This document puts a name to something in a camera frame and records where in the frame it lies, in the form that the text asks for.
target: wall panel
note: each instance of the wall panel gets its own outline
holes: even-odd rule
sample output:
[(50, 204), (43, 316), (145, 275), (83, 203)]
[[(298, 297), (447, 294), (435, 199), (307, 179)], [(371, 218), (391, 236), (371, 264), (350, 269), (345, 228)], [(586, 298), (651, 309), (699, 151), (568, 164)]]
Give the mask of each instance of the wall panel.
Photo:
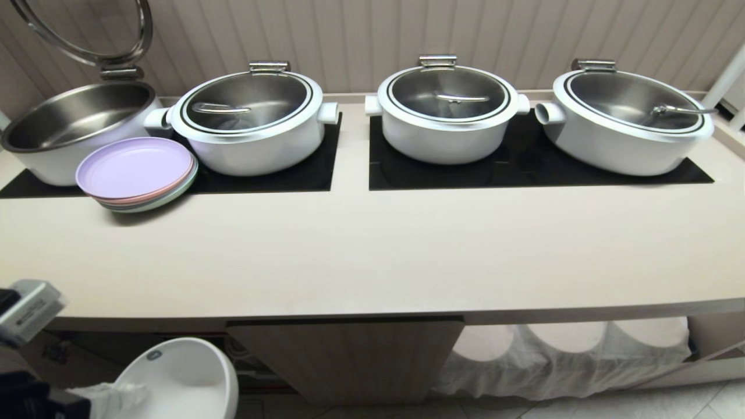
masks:
[[(126, 48), (132, 0), (34, 0), (55, 29), (93, 49)], [(519, 89), (546, 89), (575, 57), (682, 89), (708, 89), (745, 41), (745, 0), (150, 0), (156, 33), (141, 62), (162, 95), (289, 60), (326, 92), (371, 92), (422, 53), (453, 52)], [(0, 109), (96, 82), (0, 1)], [(29, 92), (19, 98), (21, 92)]]

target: beige countertop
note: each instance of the beige countertop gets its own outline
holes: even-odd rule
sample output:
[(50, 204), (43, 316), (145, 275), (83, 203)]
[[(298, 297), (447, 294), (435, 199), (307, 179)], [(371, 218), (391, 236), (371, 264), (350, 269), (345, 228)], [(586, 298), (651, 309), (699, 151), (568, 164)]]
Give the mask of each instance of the beige countertop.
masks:
[[(690, 155), (713, 184), (371, 192), (367, 118), (341, 109), (330, 192), (191, 195), (129, 216), (90, 198), (0, 200), (0, 287), (51, 281), (70, 300), (61, 321), (89, 325), (743, 306), (745, 163), (716, 140)], [(0, 186), (21, 170), (0, 154)]]

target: stack of plates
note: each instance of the stack of plates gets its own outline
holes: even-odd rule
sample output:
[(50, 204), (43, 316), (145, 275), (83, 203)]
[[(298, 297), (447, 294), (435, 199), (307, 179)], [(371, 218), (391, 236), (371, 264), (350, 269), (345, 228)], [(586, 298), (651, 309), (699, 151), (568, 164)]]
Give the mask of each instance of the stack of plates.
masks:
[(115, 212), (143, 212), (186, 192), (198, 162), (181, 144), (156, 137), (132, 138), (94, 151), (77, 167), (77, 185)]

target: black glass cooktop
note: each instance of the black glass cooktop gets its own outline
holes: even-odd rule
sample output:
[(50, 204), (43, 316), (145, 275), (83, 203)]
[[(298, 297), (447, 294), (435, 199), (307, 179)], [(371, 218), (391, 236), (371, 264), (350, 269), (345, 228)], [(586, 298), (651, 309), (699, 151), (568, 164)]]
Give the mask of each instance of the black glass cooktop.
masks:
[[(234, 177), (219, 174), (204, 164), (187, 194), (228, 194), (249, 192), (322, 192), (331, 190), (336, 146), (339, 141), (341, 114), (337, 125), (326, 125), (326, 134), (318, 149), (302, 162), (277, 173), (265, 176)], [(174, 134), (173, 140), (194, 150), (182, 136)], [(24, 170), (3, 190), (0, 198), (51, 198), (85, 196), (77, 186), (50, 186)]]
[(690, 159), (667, 174), (652, 177), (617, 174), (587, 165), (555, 146), (532, 111), (510, 120), (497, 151), (475, 163), (458, 166), (422, 163), (406, 157), (383, 137), (381, 117), (370, 119), (371, 191), (713, 182)]

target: floor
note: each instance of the floor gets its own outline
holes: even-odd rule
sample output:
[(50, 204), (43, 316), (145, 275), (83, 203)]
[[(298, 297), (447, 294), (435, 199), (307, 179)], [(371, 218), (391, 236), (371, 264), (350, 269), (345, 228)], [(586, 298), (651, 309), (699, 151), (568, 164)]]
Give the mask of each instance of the floor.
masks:
[(745, 379), (530, 402), (430, 400), (421, 406), (310, 406), (295, 395), (241, 396), (236, 419), (745, 419)]

